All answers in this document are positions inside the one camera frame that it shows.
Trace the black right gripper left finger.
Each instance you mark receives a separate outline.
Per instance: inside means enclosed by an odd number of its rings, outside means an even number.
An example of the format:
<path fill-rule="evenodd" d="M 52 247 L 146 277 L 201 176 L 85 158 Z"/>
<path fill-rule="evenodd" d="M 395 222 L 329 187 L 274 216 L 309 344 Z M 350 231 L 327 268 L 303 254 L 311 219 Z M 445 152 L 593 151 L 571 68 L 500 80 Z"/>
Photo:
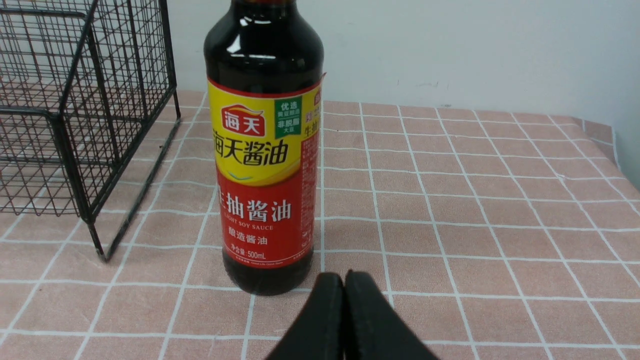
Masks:
<path fill-rule="evenodd" d="M 341 360 L 344 305 L 342 278 L 320 273 L 295 321 L 270 351 L 268 360 Z"/>

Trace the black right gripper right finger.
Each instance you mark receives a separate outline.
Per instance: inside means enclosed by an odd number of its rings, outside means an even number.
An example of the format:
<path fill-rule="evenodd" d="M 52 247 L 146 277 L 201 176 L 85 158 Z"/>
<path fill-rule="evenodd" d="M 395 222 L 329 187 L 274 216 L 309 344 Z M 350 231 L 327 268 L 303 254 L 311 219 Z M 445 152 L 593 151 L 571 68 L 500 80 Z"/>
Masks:
<path fill-rule="evenodd" d="M 348 271 L 343 292 L 346 360 L 438 359 L 402 321 L 369 273 Z"/>

